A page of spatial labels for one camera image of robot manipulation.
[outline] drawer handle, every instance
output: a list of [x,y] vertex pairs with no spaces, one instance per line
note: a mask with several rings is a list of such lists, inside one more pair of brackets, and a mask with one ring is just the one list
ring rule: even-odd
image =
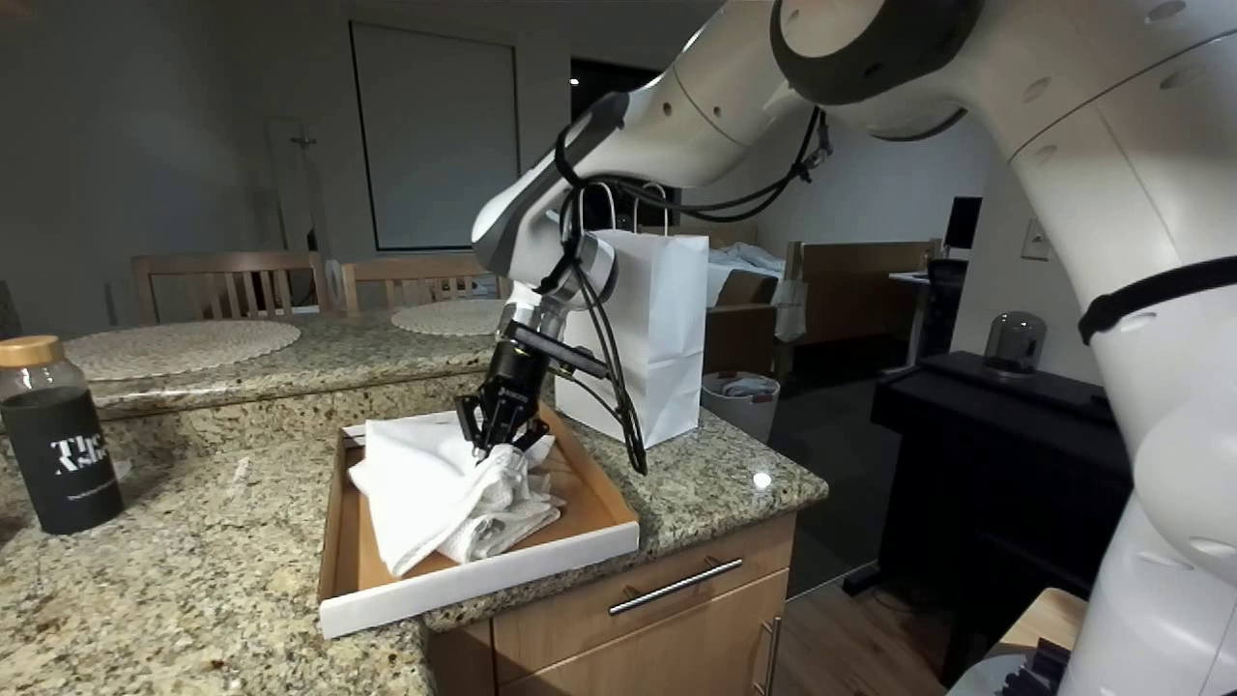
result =
[[623,604],[610,604],[610,619],[615,619],[615,615],[627,615],[627,612],[637,612],[637,607],[644,607],[644,604],[655,604],[655,598],[663,598],[663,597],[688,592],[688,586],[697,586],[697,583],[708,583],[708,579],[713,579],[713,575],[737,571],[737,567],[743,567],[743,558],[730,558],[730,562],[717,562],[717,563],[712,563],[712,567],[703,567],[703,571],[690,571],[690,575],[679,575],[679,579],[673,579],[673,583],[649,586],[649,592],[640,592],[640,597],[631,597],[631,598],[623,598]]

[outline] white tissue paper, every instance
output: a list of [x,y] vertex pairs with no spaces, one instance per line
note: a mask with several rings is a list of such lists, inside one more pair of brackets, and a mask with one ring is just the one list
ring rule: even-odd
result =
[[453,562],[494,558],[561,517],[561,503],[538,490],[538,467],[554,436],[519,454],[494,446],[475,461],[454,415],[426,415],[363,427],[363,461],[349,467],[372,503],[380,558],[390,575],[408,571],[434,548]]

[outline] granite countertop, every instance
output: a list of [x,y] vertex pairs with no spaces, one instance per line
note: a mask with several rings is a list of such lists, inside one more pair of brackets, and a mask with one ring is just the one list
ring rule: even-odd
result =
[[[280,354],[237,370],[95,388],[109,415],[172,405],[212,418],[240,397],[434,384],[475,370],[485,339],[426,339],[381,321],[311,321]],[[0,463],[0,669],[14,693],[434,693],[426,632],[519,607],[587,575],[800,512],[827,482],[703,415],[688,436],[627,454],[577,429],[640,517],[640,553],[323,641],[315,567],[331,432],[240,436],[194,458],[114,458],[127,512],[95,530],[37,534]]]

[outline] wooden cabinet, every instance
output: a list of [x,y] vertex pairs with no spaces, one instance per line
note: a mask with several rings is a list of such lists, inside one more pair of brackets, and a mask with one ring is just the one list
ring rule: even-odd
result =
[[779,513],[436,634],[429,665],[440,693],[770,693],[788,553]]

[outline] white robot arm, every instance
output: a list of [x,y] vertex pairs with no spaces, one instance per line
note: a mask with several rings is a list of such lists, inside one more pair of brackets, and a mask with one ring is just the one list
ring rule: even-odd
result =
[[[1233,84],[1233,0],[730,0],[617,121],[577,124],[565,152],[579,174],[698,187],[802,99],[881,138],[972,111],[1077,304],[1099,302],[1084,330],[1137,461],[1064,693],[1233,693]],[[554,159],[497,192],[475,223],[485,265],[548,295],[565,196]],[[605,254],[583,254],[605,285]]]

